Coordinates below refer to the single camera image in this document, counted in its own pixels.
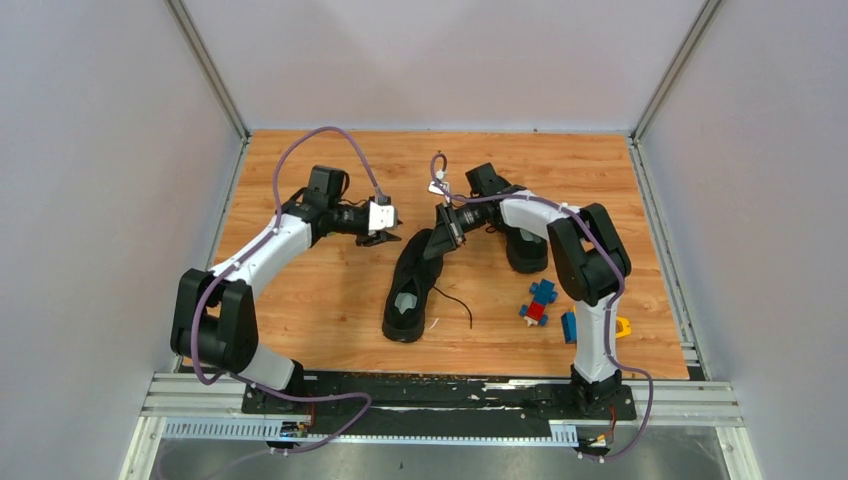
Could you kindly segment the black shoe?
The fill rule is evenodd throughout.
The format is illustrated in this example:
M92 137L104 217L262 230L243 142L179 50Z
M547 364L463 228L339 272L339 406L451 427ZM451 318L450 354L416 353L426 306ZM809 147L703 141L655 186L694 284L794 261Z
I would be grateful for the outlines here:
M514 227L489 226L488 233L505 237L505 253L511 269L520 274L534 274L548 267L548 243L529 231Z
M436 286L444 260L442 256L424 258L432 234L432 229L416 232L396 262L382 320L382 333L391 341L412 343L422 337L426 305L433 289L445 298L458 302L468 314L469 327L473 327L473 313L468 305Z

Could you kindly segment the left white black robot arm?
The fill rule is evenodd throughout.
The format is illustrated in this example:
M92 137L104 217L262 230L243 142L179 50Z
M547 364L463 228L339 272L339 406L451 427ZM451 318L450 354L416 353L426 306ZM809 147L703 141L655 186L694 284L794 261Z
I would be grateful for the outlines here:
M359 246L396 240L400 221L389 199L350 204L343 195L348 174L315 166L268 225L234 256L210 270L189 269L179 280L170 335L171 350L268 388L283 413L306 400L302 365L259 341L255 301L282 269L330 234L347 234Z

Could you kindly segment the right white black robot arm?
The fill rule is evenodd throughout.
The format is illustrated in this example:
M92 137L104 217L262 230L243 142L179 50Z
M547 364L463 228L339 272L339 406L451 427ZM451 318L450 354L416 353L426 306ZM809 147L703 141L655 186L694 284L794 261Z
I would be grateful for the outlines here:
M571 403L584 417L596 417L611 403L606 384L623 370L616 357L614 321L625 279L632 265L608 211L598 203L571 207L512 185L491 164L469 173L470 196L451 193L437 165L447 158L431 160L431 188L445 197L437 208L433 233L425 247L425 259L458 249L467 232L487 222L499 221L544 239L554 260L559 285L574 301L577 347L572 365L582 382L571 390Z

